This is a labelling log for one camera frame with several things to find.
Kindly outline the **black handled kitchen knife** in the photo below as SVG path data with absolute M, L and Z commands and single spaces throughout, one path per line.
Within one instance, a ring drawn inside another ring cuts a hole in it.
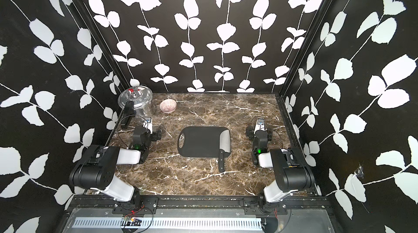
M 226 129 L 220 134 L 220 137 L 219 137 L 218 169 L 220 173 L 225 172 L 225 158 L 228 157 L 231 152 L 230 143 L 231 143 L 230 131 Z

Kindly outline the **black plastic cutting board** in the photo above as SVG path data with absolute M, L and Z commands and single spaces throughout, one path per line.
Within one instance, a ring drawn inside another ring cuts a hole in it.
M 218 158 L 219 137 L 226 127 L 189 126 L 184 128 L 177 141 L 177 149 L 184 157 Z

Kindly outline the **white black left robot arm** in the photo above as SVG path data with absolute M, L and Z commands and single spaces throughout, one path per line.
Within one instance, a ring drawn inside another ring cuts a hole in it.
M 117 202 L 129 202 L 139 208 L 143 204 L 139 190 L 119 179 L 115 175 L 116 167 L 143 164 L 149 155 L 151 143 L 161 137 L 160 130 L 151 132 L 148 128 L 138 126 L 134 129 L 132 144 L 127 149 L 117 146 L 90 146 L 70 173 L 70 184 L 97 190 Z

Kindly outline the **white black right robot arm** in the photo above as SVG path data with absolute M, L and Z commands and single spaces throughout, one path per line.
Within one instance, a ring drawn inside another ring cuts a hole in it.
M 274 180 L 259 194 L 261 204 L 283 201 L 293 193 L 314 186 L 315 178 L 303 162 L 300 162 L 292 149 L 269 149 L 272 130 L 257 126 L 248 126 L 246 136 L 252 142 L 251 160 L 259 168 L 272 169 Z

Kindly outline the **pink patterned small bowl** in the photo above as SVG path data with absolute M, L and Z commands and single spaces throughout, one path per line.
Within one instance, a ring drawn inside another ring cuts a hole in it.
M 177 108 L 177 102 L 173 99 L 166 99 L 160 103 L 160 110 L 163 113 L 170 114 L 173 113 Z

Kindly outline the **steel pressure cooker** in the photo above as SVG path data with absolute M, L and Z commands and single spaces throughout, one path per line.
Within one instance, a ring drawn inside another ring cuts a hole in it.
M 120 121 L 121 129 L 127 129 L 134 117 L 146 119 L 154 115 L 153 93 L 145 86 L 130 87 L 118 97 L 118 105 L 123 110 Z

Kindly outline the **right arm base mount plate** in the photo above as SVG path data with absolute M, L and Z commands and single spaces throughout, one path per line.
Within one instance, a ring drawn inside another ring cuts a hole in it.
M 283 207 L 284 204 L 281 202 L 269 203 L 261 197 L 244 197 L 239 204 L 248 215 L 269 217 L 288 214 L 287 208 Z

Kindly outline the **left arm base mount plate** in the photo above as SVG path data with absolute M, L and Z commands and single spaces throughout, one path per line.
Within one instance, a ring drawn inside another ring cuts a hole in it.
M 139 198 L 139 203 L 135 200 L 129 202 L 117 202 L 113 207 L 113 214 L 140 216 L 146 214 L 154 215 L 158 207 L 158 197 L 142 196 Z

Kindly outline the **white perforated rail strip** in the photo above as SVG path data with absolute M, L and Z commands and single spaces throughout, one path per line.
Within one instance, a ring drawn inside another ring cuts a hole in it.
M 259 218 L 123 218 L 77 217 L 72 229 L 185 229 L 261 231 Z

